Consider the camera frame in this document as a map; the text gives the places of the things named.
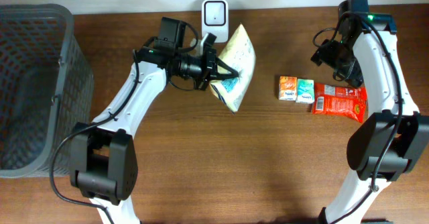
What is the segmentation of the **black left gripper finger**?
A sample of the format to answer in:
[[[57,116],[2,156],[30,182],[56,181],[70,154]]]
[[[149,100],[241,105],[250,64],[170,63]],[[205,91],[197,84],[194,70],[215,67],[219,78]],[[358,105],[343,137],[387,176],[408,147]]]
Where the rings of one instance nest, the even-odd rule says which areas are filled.
[[[217,66],[220,66],[221,68],[227,71],[227,73],[218,72],[220,76],[238,76],[239,75],[237,70],[227,65],[218,57],[216,57],[216,63],[217,63]]]
[[[216,74],[210,74],[209,81],[212,81],[212,80],[228,80],[228,79],[232,79],[232,78],[237,78],[238,76],[239,76],[238,73],[230,73],[230,74],[216,73]]]

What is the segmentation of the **yellow wet wipes pack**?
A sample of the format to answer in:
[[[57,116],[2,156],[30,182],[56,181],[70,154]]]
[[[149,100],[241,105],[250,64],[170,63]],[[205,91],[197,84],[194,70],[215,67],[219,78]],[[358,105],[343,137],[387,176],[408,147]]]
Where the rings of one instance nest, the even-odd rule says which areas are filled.
[[[253,77],[256,62],[253,44],[242,23],[223,48],[219,58],[236,70],[238,77],[212,80],[210,90],[231,112],[236,113]]]

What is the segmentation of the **red snack bag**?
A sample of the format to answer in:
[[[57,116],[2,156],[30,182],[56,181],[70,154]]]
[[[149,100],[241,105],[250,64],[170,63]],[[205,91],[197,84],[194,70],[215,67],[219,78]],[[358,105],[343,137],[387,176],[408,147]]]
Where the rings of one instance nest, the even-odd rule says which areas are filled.
[[[364,122],[367,106],[365,87],[334,87],[315,83],[314,97],[313,114],[344,116],[359,123]]]

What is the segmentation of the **teal tissue pack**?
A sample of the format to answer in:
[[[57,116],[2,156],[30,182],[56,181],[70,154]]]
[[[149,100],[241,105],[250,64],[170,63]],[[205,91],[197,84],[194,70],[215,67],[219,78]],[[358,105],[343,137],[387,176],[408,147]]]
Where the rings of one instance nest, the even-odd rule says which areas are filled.
[[[314,102],[314,81],[309,79],[298,79],[297,82],[297,103],[313,104]]]

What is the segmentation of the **orange tissue pack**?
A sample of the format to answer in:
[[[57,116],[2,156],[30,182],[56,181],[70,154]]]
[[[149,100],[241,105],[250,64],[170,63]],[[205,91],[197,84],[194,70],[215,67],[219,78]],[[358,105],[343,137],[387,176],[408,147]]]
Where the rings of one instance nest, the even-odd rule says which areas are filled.
[[[278,99],[295,101],[297,99],[298,78],[295,76],[280,76]]]

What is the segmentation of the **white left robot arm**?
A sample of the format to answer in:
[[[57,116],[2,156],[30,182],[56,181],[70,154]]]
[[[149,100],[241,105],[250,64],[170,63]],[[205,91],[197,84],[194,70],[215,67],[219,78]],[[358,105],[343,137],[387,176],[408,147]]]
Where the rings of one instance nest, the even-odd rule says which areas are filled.
[[[131,72],[108,107],[89,124],[77,123],[70,141],[70,183],[89,199],[103,223],[139,223],[131,200],[138,166],[133,140],[153,100],[177,76],[203,91],[212,80],[239,73],[218,56],[206,32],[183,46],[189,23],[163,17],[157,36],[132,52]]]

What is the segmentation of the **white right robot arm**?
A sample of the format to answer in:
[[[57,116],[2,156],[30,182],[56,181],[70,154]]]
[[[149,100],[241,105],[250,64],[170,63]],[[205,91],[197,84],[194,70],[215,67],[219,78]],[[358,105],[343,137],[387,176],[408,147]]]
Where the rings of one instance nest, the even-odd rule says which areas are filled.
[[[318,223],[360,223],[382,190],[411,172],[428,145],[428,116],[410,96],[397,56],[397,27],[390,14],[372,13],[368,0],[338,8],[335,38],[323,41],[311,60],[332,77],[365,87],[369,117],[349,138],[349,173]]]

